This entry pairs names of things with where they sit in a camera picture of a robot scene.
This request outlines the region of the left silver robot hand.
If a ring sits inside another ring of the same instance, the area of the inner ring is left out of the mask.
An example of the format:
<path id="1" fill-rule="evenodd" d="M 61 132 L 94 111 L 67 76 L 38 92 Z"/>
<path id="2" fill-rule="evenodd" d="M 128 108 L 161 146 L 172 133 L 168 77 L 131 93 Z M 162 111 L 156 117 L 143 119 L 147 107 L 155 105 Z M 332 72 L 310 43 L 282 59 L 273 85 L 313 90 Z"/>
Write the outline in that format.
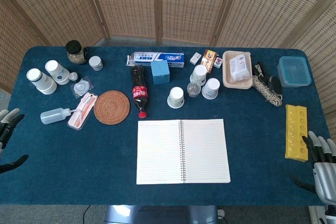
<path id="1" fill-rule="evenodd" d="M 19 108 L 15 108 L 11 111 L 8 111 L 7 109 L 1 110 L 1 156 L 13 134 L 14 129 L 24 116 L 24 114 L 20 114 Z M 1 165 L 1 174 L 20 167 L 28 158 L 29 155 L 25 154 L 14 162 Z"/>

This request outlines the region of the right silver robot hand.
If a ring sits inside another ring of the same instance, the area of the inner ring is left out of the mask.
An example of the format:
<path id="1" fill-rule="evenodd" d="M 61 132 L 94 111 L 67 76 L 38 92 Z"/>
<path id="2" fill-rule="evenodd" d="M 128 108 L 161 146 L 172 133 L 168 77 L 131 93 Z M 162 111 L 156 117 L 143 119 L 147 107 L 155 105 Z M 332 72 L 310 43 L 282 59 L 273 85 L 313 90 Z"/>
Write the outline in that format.
<path id="1" fill-rule="evenodd" d="M 302 140 L 309 151 L 314 184 L 305 183 L 293 174 L 290 179 L 297 186 L 316 194 L 323 204 L 335 206 L 335 142 L 316 136 L 313 131 Z"/>

